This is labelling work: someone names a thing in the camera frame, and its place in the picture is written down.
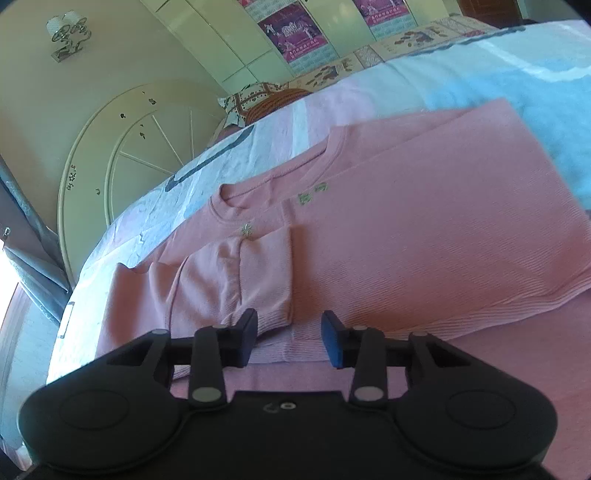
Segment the curtain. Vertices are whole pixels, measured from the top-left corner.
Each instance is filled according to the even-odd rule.
[[[23,289],[59,325],[72,292],[57,234],[49,230],[23,195],[1,155],[0,238]]]

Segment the pink poster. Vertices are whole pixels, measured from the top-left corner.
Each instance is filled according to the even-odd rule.
[[[367,25],[374,25],[408,15],[404,0],[353,0]]]
[[[265,18],[259,26],[289,63],[328,43],[299,2]]]

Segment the white bedsheet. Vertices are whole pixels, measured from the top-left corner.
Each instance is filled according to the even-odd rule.
[[[135,202],[111,225],[82,269],[48,382],[94,359],[117,262],[133,267],[221,183],[247,179],[293,158],[335,125],[478,106],[503,96],[546,147],[581,204],[591,209],[591,30],[583,22],[557,22],[500,33],[343,79],[225,139],[184,166],[173,181]]]

